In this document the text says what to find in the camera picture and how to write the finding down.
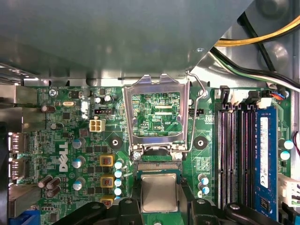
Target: cable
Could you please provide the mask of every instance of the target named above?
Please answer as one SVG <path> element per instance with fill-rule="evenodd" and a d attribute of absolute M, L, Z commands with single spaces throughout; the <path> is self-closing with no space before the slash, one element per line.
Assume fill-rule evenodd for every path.
<path fill-rule="evenodd" d="M 296 151 L 298 155 L 300 156 L 300 149 L 299 149 L 299 143 L 300 143 L 300 134 L 298 131 L 295 132 L 294 136 L 292 137 L 292 142 L 294 143 L 294 146 L 296 148 Z"/>
<path fill-rule="evenodd" d="M 290 22 L 282 29 L 277 30 L 271 34 L 250 38 L 250 39 L 244 39 L 244 40 L 219 40 L 215 46 L 229 47 L 229 46 L 241 46 L 241 45 L 249 45 L 249 44 L 257 43 L 259 41 L 264 41 L 268 38 L 273 38 L 278 35 L 284 34 L 285 32 L 295 28 L 299 24 L 300 24 L 300 16 L 298 16 L 296 19 L 294 19 L 292 22 Z"/>
<path fill-rule="evenodd" d="M 226 57 L 225 55 L 223 55 L 218 49 L 216 49 L 215 47 L 213 47 L 210 50 L 215 56 L 217 56 L 219 59 L 221 59 L 222 61 L 224 61 L 226 64 L 230 65 L 232 68 L 245 73 L 245 74 L 256 74 L 256 75 L 261 75 L 261 76 L 266 76 L 266 77 L 273 77 L 279 80 L 282 80 L 286 83 L 291 84 L 292 86 L 299 88 L 300 89 L 300 84 L 293 81 L 292 79 L 285 77 L 281 74 L 275 73 L 275 72 L 271 72 L 271 71 L 264 71 L 264 70 L 258 70 L 258 69 L 248 69 L 248 68 L 243 68 L 238 66 L 237 64 L 235 64 L 233 61 L 231 61 L 228 57 Z"/>
<path fill-rule="evenodd" d="M 295 88 L 294 86 L 292 86 L 292 85 L 290 85 L 290 84 L 288 84 L 286 82 L 283 82 L 283 81 L 281 81 L 279 79 L 275 79 L 275 78 L 272 78 L 272 77 L 265 77 L 265 76 L 261 76 L 261 75 L 250 75 L 250 74 L 241 73 L 241 72 L 235 70 L 234 68 L 232 68 L 230 65 L 227 65 L 221 59 L 218 59 L 211 52 L 209 52 L 209 56 L 212 59 L 214 59 L 217 62 L 217 64 L 219 64 L 225 71 L 229 72 L 230 74 L 240 75 L 240 76 L 243 76 L 243 77 L 246 77 L 246 78 L 255 79 L 255 80 L 259 80 L 259 81 L 264 81 L 264 82 L 269 83 L 269 87 L 273 83 L 280 84 L 280 85 L 282 85 L 284 87 L 287 87 L 287 88 L 289 88 L 291 90 L 294 90 L 294 91 L 297 91 L 297 92 L 300 93 L 300 89 Z"/>
<path fill-rule="evenodd" d="M 248 34 L 248 36 L 250 36 L 251 38 L 257 38 L 258 35 L 257 35 L 256 31 L 254 30 L 254 28 L 252 27 L 251 23 L 249 22 L 248 17 L 245 12 L 243 12 L 243 14 L 240 16 L 239 19 L 244 27 L 244 30 Z M 272 63 L 272 60 L 271 60 L 266 48 L 264 47 L 264 45 L 262 43 L 256 43 L 256 47 L 261 52 L 262 57 L 263 57 L 264 61 L 266 62 L 266 65 L 267 65 L 269 71 L 275 72 L 276 69 L 274 67 L 274 64 Z"/>
<path fill-rule="evenodd" d="M 284 33 L 282 33 L 282 34 L 276 35 L 276 36 L 274 36 L 274 37 L 270 37 L 270 38 L 265 39 L 265 40 L 262 40 L 262 41 L 258 41 L 258 42 L 256 42 L 256 43 L 266 43 L 266 42 L 269 42 L 269 41 L 275 41 L 275 40 L 277 40 L 277 39 L 279 39 L 279 38 L 282 38 L 282 37 L 284 37 L 284 36 L 288 36 L 288 35 L 290 35 L 290 34 L 296 32 L 296 31 L 298 31 L 299 29 L 300 29 L 300 25 L 297 25 L 296 27 L 294 27 L 294 28 L 288 30 L 287 32 L 284 32 Z M 234 39 L 227 39 L 227 38 L 221 38 L 220 40 L 222 40 L 222 41 L 236 41 L 236 40 L 234 40 Z"/>

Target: gray metal panel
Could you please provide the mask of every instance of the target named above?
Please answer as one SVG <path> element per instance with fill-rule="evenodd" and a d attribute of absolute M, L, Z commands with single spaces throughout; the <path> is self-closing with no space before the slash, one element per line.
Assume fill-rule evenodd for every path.
<path fill-rule="evenodd" d="M 0 58 L 44 77 L 174 77 L 252 1 L 0 0 Z"/>

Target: green circuit board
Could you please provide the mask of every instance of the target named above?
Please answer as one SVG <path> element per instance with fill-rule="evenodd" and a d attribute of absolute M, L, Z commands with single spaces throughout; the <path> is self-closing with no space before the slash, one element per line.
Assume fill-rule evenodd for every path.
<path fill-rule="evenodd" d="M 123 190 L 122 196 L 130 196 L 131 187 L 134 182 L 133 163 L 128 155 L 128 133 L 125 115 L 125 107 L 122 95 L 122 88 L 100 88 L 89 87 L 91 96 L 84 96 L 82 87 L 35 87 L 38 90 L 38 104 L 55 106 L 54 113 L 46 115 L 46 129 L 30 133 L 30 151 L 19 154 L 19 158 L 29 158 L 30 176 L 26 179 L 18 180 L 18 183 L 38 183 L 47 175 L 61 178 L 61 191 L 53 198 L 46 197 L 45 188 L 42 189 L 42 199 L 37 203 L 41 210 L 41 224 L 50 225 L 56 220 L 66 216 L 91 201 L 100 201 L 103 196 L 114 198 L 113 188 L 101 188 L 100 178 L 105 175 L 113 177 L 113 167 L 100 166 L 100 157 L 111 155 L 114 160 L 121 158 L 124 161 L 123 167 Z M 55 89 L 58 95 L 49 96 L 49 90 Z M 190 88 L 190 99 L 197 98 L 199 88 Z M 208 96 L 199 101 L 199 108 L 203 114 L 196 117 L 195 137 L 202 136 L 208 141 L 208 145 L 200 150 L 193 146 L 192 151 L 183 161 L 182 176 L 187 181 L 195 197 L 214 201 L 215 189 L 215 156 L 214 156 L 214 107 L 213 89 L 208 88 Z M 96 104 L 95 97 L 104 98 L 111 96 L 114 100 L 108 104 Z M 134 96 L 134 114 L 138 118 L 138 123 L 134 128 L 137 136 L 166 136 L 174 135 L 182 130 L 176 121 L 176 114 L 179 110 L 180 97 L 178 93 L 153 94 Z M 74 103 L 73 106 L 66 106 L 66 102 Z M 290 101 L 275 103 L 279 110 L 278 129 L 283 138 L 290 138 Z M 97 114 L 98 120 L 105 120 L 105 131 L 90 132 L 90 120 L 94 120 L 94 110 L 102 110 L 103 107 L 112 109 L 112 114 Z M 62 123 L 63 129 L 51 130 L 53 123 Z M 193 118 L 188 118 L 188 146 L 191 142 Z M 121 139 L 121 146 L 116 149 L 112 143 L 115 138 Z M 75 149 L 72 142 L 78 138 L 83 138 L 85 144 Z M 60 172 L 60 148 L 68 145 L 67 171 Z M 82 156 L 85 164 L 75 169 L 72 160 Z M 162 161 L 171 160 L 170 156 L 145 156 L 143 160 Z M 290 176 L 290 161 L 286 167 L 279 166 L 282 173 Z M 207 195 L 199 193 L 198 175 L 205 174 L 209 179 L 210 189 Z M 80 191 L 72 188 L 77 178 L 84 178 L 86 183 Z M 175 213 L 149 213 L 144 214 L 144 221 L 147 225 L 152 225 L 156 221 L 164 221 L 164 225 L 182 225 L 183 221 L 179 212 Z"/>

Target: ram module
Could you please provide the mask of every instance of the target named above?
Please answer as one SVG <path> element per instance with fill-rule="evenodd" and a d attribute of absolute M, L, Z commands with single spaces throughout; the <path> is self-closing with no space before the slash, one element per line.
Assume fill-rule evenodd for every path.
<path fill-rule="evenodd" d="M 257 110 L 255 146 L 254 209 L 278 220 L 278 111 L 276 107 Z"/>

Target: black ram slot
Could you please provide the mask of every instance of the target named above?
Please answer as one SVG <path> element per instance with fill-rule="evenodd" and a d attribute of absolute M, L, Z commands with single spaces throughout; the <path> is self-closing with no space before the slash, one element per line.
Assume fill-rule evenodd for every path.
<path fill-rule="evenodd" d="M 217 116 L 218 207 L 236 201 L 236 112 L 219 111 Z"/>
<path fill-rule="evenodd" d="M 253 156 L 255 147 L 255 113 L 238 114 L 238 203 L 253 206 Z"/>

